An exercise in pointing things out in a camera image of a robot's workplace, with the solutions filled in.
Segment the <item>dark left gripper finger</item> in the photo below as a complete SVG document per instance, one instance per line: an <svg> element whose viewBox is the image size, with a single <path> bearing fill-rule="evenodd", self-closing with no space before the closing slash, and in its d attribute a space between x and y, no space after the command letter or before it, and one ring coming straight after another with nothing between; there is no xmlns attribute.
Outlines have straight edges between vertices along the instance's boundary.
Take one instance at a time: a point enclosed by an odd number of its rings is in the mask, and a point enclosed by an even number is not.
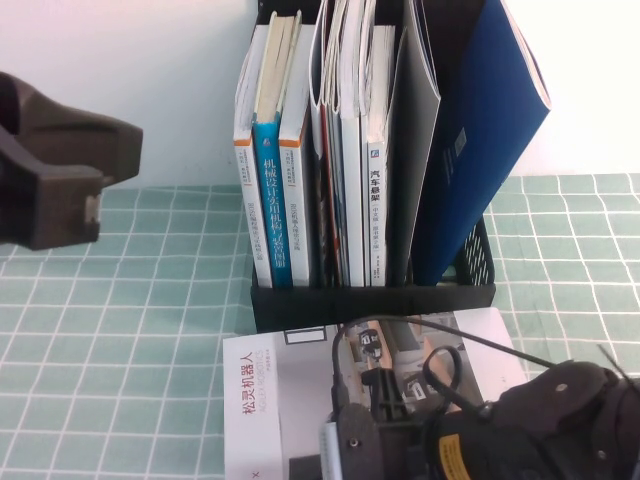
<svg viewBox="0 0 640 480"><path fill-rule="evenodd" d="M140 127L64 105L6 72L1 74L1 126L45 164L92 167L106 185L139 174Z"/></svg>
<svg viewBox="0 0 640 480"><path fill-rule="evenodd" d="M1 134L1 241L37 251L93 243L105 177L86 165L45 164Z"/></svg>

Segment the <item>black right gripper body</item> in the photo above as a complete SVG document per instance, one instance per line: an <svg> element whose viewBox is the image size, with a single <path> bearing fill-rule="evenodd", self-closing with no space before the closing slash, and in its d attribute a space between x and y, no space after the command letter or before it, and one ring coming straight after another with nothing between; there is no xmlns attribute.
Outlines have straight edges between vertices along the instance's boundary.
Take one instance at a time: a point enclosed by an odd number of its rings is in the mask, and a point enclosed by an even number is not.
<svg viewBox="0 0 640 480"><path fill-rule="evenodd" d="M420 424L400 422L384 428L384 478L429 478Z"/></svg>

